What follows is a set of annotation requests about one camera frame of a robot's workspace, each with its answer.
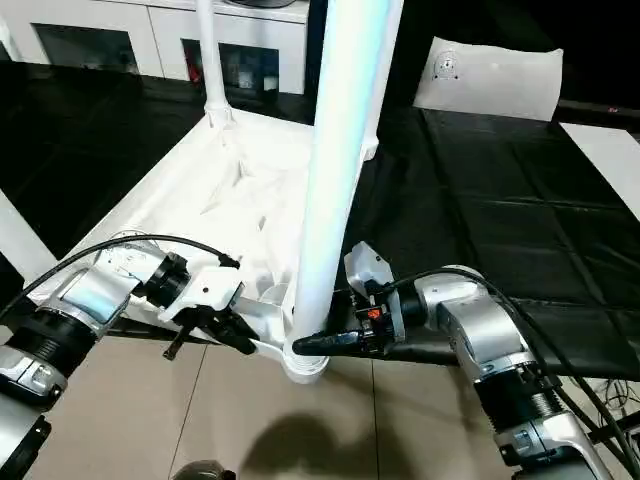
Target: black cloth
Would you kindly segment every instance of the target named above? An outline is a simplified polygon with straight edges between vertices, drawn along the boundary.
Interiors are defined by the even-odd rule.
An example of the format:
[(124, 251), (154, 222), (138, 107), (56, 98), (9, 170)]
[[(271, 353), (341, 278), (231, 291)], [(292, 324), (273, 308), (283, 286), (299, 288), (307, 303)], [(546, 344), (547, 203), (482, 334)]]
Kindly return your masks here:
[(379, 138), (344, 253), (364, 240), (396, 278), (469, 265), (585, 375), (640, 378), (640, 224), (559, 125), (405, 108)]
[[(187, 82), (6, 63), (0, 74), (0, 188), (58, 256), (203, 115), (204, 97)], [(229, 100), (313, 121), (302, 96)], [(640, 378), (640, 225), (559, 126), (388, 109), (379, 137), (345, 253), (365, 240), (398, 277), (475, 267), (517, 297), (576, 365)], [(21, 279), (1, 256), (0, 284), (2, 305)], [(337, 286), (346, 286), (343, 273)], [(111, 333), (172, 335), (126, 319)]]

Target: white pillow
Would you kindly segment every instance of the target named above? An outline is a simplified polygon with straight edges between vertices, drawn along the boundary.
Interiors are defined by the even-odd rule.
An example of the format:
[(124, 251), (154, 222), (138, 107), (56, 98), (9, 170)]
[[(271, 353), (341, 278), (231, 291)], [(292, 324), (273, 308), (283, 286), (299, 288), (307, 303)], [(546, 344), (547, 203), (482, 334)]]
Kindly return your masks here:
[(413, 104), (549, 121), (560, 96), (562, 53), (519, 52), (435, 37)]

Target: cabinet door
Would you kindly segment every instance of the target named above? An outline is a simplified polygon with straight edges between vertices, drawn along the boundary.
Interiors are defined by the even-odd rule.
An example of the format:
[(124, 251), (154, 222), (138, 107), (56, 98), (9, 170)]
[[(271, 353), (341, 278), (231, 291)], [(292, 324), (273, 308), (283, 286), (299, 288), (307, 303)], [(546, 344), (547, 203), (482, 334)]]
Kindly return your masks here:
[(0, 14), (25, 62), (164, 76), (145, 6), (0, 0)]
[[(189, 80), (187, 55), (193, 54), (193, 41), (200, 38), (197, 14), (163, 8), (149, 8), (149, 13), (165, 76)], [(275, 54), (279, 91), (304, 93), (307, 41), (304, 24), (217, 14), (215, 28), (221, 44), (225, 84), (238, 69), (237, 59), (225, 61), (230, 57), (226, 53), (233, 50), (233, 46), (241, 46), (246, 50), (264, 50), (263, 56), (269, 58), (270, 64)], [(237, 55), (245, 54), (242, 48), (237, 50), (240, 50)]]

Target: black tabletop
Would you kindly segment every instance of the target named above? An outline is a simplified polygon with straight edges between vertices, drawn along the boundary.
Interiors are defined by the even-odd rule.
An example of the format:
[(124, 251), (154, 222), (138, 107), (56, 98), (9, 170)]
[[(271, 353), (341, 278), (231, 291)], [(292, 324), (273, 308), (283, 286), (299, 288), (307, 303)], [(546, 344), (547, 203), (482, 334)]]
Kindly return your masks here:
[[(202, 117), (202, 91), (187, 82), (1, 63), (0, 76), (0, 188), (58, 256)], [(301, 96), (230, 101), (313, 119)], [(558, 125), (387, 108), (379, 137), (345, 252), (365, 240), (398, 277), (472, 266), (583, 373), (640, 378), (640, 226)], [(0, 280), (2, 304), (20, 281), (1, 256)], [(126, 320), (112, 334), (172, 335)]]
[(365, 240), (396, 277), (469, 265), (583, 374), (640, 378), (640, 224), (559, 125), (405, 108), (379, 137), (345, 252)]

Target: white cabinet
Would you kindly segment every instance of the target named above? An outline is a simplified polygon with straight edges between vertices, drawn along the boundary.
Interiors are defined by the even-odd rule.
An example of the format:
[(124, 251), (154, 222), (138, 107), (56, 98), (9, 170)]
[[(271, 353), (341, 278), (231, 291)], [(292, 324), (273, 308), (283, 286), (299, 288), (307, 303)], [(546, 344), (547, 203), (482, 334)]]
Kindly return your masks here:
[[(308, 0), (280, 9), (211, 1), (225, 83), (304, 93)], [(0, 16), (30, 63), (189, 80), (199, 48), (194, 0), (0, 0)]]
[[(308, 2), (296, 2), (283, 11), (256, 10), (225, 5), (214, 1), (216, 7), (215, 29), (221, 44), (221, 58), (225, 83), (229, 77), (240, 77), (241, 61), (234, 57), (230, 46), (250, 47), (236, 49), (244, 57), (252, 49), (266, 50), (247, 54), (249, 62), (268, 58), (267, 69), (275, 62), (279, 91), (304, 93), (304, 75), (307, 43)], [(187, 55), (188, 40), (199, 39), (198, 18), (195, 11), (166, 8), (149, 8), (153, 31), (156, 36), (162, 68), (167, 78), (189, 79)]]
[(0, 0), (25, 62), (163, 76), (147, 7), (90, 0)]

